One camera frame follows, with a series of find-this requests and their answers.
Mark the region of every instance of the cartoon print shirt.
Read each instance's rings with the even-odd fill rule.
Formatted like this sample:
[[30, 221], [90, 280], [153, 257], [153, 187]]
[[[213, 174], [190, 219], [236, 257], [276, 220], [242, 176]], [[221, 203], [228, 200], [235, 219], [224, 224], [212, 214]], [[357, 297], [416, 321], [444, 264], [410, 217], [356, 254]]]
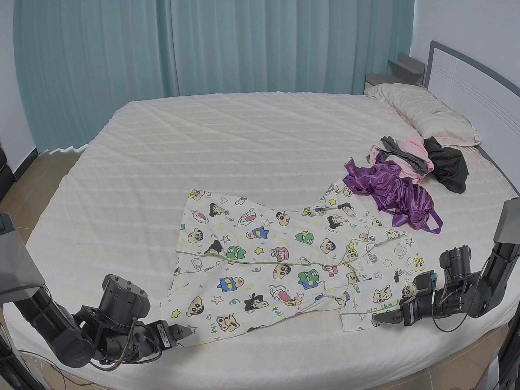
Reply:
[[339, 308], [345, 331], [376, 327], [372, 314], [415, 295], [425, 269], [412, 236], [384, 227], [341, 179], [298, 212], [194, 189], [176, 250], [161, 311], [191, 328], [184, 346], [310, 310]]

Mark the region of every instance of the beige pillow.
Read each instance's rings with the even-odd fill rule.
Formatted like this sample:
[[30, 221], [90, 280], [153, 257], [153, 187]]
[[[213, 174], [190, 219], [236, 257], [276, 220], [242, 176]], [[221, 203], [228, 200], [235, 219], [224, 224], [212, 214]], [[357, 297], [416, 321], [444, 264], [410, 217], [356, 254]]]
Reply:
[[434, 136], [444, 146], [475, 146], [481, 141], [466, 117], [446, 107], [424, 87], [379, 84], [365, 95], [387, 101], [423, 138]]

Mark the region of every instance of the purple satin cloth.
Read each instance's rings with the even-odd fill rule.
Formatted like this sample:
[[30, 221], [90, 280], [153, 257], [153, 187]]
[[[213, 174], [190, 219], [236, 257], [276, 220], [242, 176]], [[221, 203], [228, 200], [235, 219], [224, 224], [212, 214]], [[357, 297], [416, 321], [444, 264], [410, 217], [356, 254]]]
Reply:
[[[354, 159], [350, 158], [345, 168], [349, 173], [343, 179], [345, 185], [354, 193], [372, 195], [379, 211], [394, 216], [393, 227], [400, 227], [409, 221], [416, 230], [440, 233], [443, 222], [434, 211], [432, 197], [422, 186], [414, 185], [412, 178], [399, 178], [399, 165], [388, 161], [372, 167], [357, 167]], [[439, 225], [433, 230], [426, 224], [430, 215]]]

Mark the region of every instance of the green cartoon character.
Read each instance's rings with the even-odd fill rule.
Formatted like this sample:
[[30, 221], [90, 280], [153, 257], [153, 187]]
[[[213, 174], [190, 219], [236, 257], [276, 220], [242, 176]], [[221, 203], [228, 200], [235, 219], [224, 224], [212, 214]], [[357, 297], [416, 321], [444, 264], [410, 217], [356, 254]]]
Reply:
[[304, 270], [298, 274], [298, 278], [300, 279], [298, 284], [301, 284], [304, 289], [315, 288], [320, 280], [316, 269]]
[[314, 241], [314, 236], [309, 231], [302, 231], [296, 234], [296, 241], [305, 244], [312, 244]]
[[237, 245], [230, 245], [228, 251], [226, 251], [226, 257], [240, 260], [245, 257], [245, 250]]

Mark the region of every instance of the wall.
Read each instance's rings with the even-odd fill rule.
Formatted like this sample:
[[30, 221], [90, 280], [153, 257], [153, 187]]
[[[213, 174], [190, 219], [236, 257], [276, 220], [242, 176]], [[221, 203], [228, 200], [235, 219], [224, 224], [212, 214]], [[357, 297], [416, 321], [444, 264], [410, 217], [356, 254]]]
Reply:
[[12, 15], [15, 0], [0, 0], [0, 144], [14, 172], [34, 149], [15, 70]]
[[415, 0], [410, 56], [438, 41], [520, 86], [520, 0]]

